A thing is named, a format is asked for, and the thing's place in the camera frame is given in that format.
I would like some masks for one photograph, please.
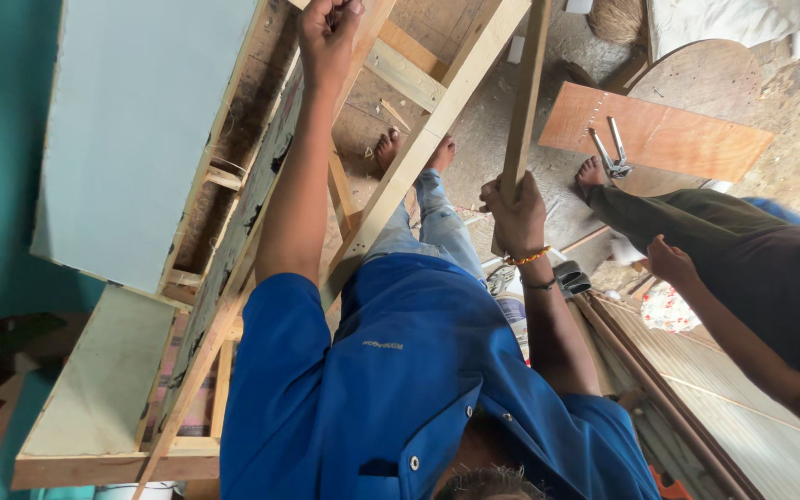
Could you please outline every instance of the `pliers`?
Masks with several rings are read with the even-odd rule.
[[[622,179],[631,173],[631,166],[626,165],[625,148],[622,147],[622,138],[619,137],[619,130],[616,128],[616,120],[610,117],[610,130],[613,132],[613,141],[616,142],[616,150],[619,152],[619,161],[613,163],[613,159],[607,154],[604,149],[604,144],[601,143],[601,138],[597,136],[597,130],[590,128],[591,136],[594,137],[594,143],[597,144],[597,149],[601,152],[601,157],[604,159],[604,166],[609,171],[609,174],[614,179]]]

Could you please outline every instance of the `jeans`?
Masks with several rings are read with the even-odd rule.
[[[483,267],[471,243],[471,235],[461,217],[444,194],[440,175],[433,168],[421,171],[415,182],[415,194],[421,208],[421,241],[409,229],[409,214],[403,200],[362,263],[394,253],[439,257],[466,270],[483,282]]]

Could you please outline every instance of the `dark green pants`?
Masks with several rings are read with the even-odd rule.
[[[686,252],[697,268],[736,238],[788,224],[741,199],[711,189],[679,189],[641,198],[616,187],[597,186],[588,205],[614,230],[626,235],[645,256],[658,234]]]

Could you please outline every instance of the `hair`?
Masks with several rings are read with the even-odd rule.
[[[531,500],[548,497],[524,477],[524,468],[475,469],[450,477],[435,500],[482,500],[494,494],[525,494]]]

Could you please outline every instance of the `white cloth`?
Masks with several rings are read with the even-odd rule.
[[[800,0],[647,0],[650,60],[698,40],[747,47],[800,30]]]

